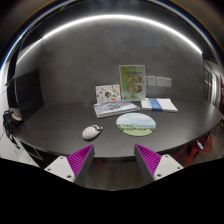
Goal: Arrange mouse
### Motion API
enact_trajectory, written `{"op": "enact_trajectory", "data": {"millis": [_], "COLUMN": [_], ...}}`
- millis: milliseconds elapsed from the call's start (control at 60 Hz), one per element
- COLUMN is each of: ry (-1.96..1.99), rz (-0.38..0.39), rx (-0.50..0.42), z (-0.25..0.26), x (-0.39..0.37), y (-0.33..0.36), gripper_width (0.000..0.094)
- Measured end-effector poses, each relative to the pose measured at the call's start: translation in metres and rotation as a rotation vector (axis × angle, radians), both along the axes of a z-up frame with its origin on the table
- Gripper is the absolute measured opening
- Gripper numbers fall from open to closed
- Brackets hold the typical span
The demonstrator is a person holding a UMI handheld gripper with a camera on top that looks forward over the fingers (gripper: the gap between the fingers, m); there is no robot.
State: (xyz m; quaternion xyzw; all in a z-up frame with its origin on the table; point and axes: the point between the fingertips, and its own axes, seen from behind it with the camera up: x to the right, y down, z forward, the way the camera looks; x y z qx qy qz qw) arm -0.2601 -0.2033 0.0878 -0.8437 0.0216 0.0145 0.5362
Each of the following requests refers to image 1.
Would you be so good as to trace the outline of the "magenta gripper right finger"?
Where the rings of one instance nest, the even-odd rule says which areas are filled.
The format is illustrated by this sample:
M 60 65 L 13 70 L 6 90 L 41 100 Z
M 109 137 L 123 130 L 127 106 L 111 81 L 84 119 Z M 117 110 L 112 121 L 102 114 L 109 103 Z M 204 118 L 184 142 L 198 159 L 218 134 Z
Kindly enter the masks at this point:
M 134 155 L 145 184 L 183 169 L 183 166 L 169 154 L 160 155 L 139 144 L 134 146 Z

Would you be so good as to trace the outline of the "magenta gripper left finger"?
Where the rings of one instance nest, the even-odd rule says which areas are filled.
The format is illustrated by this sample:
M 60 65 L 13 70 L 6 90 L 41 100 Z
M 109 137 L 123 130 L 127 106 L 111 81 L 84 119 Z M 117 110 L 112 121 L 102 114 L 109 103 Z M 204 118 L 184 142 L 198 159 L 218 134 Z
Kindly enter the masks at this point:
M 45 171 L 83 186 L 94 155 L 94 146 L 89 145 L 68 157 L 59 156 L 45 168 Z

